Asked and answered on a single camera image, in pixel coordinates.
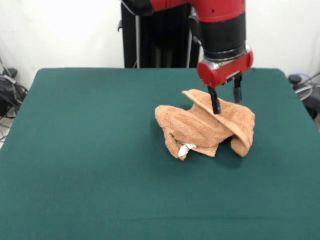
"green table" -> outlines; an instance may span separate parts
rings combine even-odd
[[[169,154],[154,110],[193,88],[194,69],[41,70],[0,152],[0,239],[318,240],[320,134],[285,75],[244,76],[244,159]]]

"orange towel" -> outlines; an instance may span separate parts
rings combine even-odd
[[[192,150],[215,157],[219,144],[230,137],[231,147],[238,155],[245,157],[249,153],[256,120],[249,108],[220,99],[222,113],[215,115],[208,93],[195,89],[182,93],[194,102],[190,110],[173,106],[155,110],[172,156],[184,161]]]

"wire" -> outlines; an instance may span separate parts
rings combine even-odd
[[[9,77],[12,77],[11,73],[8,71],[8,69],[4,65],[4,62],[2,61],[1,54],[0,54],[0,64],[1,64],[1,67],[6,71],[6,74],[8,74]]]
[[[320,72],[318,72],[316,75],[310,77],[309,79],[301,82],[298,86],[305,85],[305,84],[307,84],[308,82],[310,82],[310,81],[314,80],[315,78],[317,78],[318,76],[320,76]]]
[[[11,129],[11,127],[6,126],[6,125],[3,125],[2,123],[0,123],[0,126],[3,127],[3,128],[5,128],[5,129]]]
[[[318,84],[318,85],[310,85],[310,84],[308,84],[308,86],[296,90],[295,93],[296,94],[300,94],[300,93],[303,93],[303,92],[305,92],[307,90],[310,90],[309,93],[306,96],[303,96],[303,97],[299,98],[301,101],[304,101],[304,100],[308,99],[312,95],[312,93],[314,92],[314,89],[318,89],[318,88],[320,88],[320,84]]]
[[[2,138],[0,138],[0,142],[3,142],[3,140],[5,140],[8,136],[3,136]]]
[[[314,89],[311,88],[310,91],[309,91],[309,93],[308,93],[306,96],[300,98],[300,101],[303,102],[304,100],[310,98],[310,96],[311,96],[313,93],[314,93]]]

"crumpled towel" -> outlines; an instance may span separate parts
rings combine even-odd
[[[220,100],[222,112],[215,115],[211,96],[200,90],[183,91],[194,102],[190,110],[159,106],[155,118],[163,129],[172,156],[184,161],[189,150],[215,157],[220,143],[232,137],[231,148],[245,157],[254,141],[255,114],[247,107]]]

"white tag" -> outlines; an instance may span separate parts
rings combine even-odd
[[[196,148],[197,146],[196,145],[193,145],[193,144],[188,144],[188,143],[185,143],[181,148],[180,148],[180,151],[179,151],[179,158],[187,155],[189,153],[190,150]]]

